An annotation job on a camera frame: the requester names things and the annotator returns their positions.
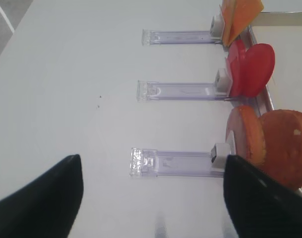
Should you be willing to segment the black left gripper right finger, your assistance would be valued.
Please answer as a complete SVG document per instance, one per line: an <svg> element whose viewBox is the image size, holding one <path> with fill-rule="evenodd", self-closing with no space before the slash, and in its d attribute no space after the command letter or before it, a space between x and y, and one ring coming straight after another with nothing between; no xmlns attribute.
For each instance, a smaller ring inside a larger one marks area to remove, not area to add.
<svg viewBox="0 0 302 238"><path fill-rule="evenodd" d="M245 159L229 155L224 202L241 238L302 238L302 196Z"/></svg>

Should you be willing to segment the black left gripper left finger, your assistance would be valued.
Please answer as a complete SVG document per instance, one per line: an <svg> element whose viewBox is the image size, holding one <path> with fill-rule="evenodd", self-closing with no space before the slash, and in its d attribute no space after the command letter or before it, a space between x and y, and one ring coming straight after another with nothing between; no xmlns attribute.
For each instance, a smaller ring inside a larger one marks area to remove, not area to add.
<svg viewBox="0 0 302 238"><path fill-rule="evenodd" d="M84 193L80 155L62 159L0 200L0 238L66 238Z"/></svg>

